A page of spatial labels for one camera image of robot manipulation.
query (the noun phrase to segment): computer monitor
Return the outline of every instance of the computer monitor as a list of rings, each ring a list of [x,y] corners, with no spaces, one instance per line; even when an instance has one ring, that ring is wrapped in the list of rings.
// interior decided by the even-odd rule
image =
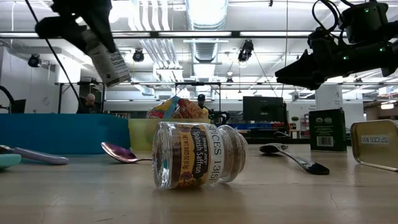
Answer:
[[[14,100],[10,105],[11,113],[25,113],[26,100]]]
[[[243,120],[284,123],[284,99],[281,97],[244,96]]]

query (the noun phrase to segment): spoon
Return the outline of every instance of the spoon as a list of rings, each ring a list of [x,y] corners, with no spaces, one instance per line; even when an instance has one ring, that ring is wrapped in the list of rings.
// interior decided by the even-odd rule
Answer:
[[[312,162],[307,159],[303,159],[298,156],[293,156],[292,154],[285,152],[285,149],[287,149],[288,146],[284,144],[279,144],[279,143],[269,143],[266,144],[265,146],[260,147],[260,151],[265,153],[265,154],[272,154],[276,152],[280,152],[284,154],[285,156],[290,157],[293,159],[296,163],[300,165],[305,171],[307,171],[310,174],[314,175],[328,175],[330,173],[329,169],[324,167],[321,164],[318,164],[316,162]]]
[[[0,145],[0,154],[11,153],[21,155],[26,159],[33,159],[40,162],[46,162],[51,165],[67,165],[69,159],[63,156],[51,155],[43,152],[36,152],[29,149],[22,149],[19,147],[9,147]]]
[[[102,142],[101,147],[112,158],[123,163],[136,163],[139,161],[152,161],[151,158],[138,159],[130,150],[109,142]]]

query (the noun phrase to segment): glass jar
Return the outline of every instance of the glass jar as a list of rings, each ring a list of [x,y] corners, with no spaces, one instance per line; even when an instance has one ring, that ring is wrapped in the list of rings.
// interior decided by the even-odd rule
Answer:
[[[230,182],[243,170],[248,143],[228,125],[160,122],[152,171],[160,189]]]

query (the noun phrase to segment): wooden table surface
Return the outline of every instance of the wooden table surface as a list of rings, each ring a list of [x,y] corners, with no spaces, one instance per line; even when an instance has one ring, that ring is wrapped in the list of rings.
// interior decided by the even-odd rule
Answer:
[[[330,168],[315,176],[257,149],[234,182],[184,191],[157,190],[150,162],[100,155],[21,164],[0,172],[0,223],[398,223],[398,174],[358,165],[351,152],[291,145]]]

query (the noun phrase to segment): man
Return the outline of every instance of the man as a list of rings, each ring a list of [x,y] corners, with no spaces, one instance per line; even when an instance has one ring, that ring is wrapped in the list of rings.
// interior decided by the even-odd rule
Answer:
[[[206,96],[199,94],[198,96],[198,106],[203,110],[206,117],[209,117],[209,109],[205,106]]]
[[[98,113],[98,110],[95,106],[95,95],[87,94],[85,102],[82,104],[82,107],[77,109],[76,113]]]

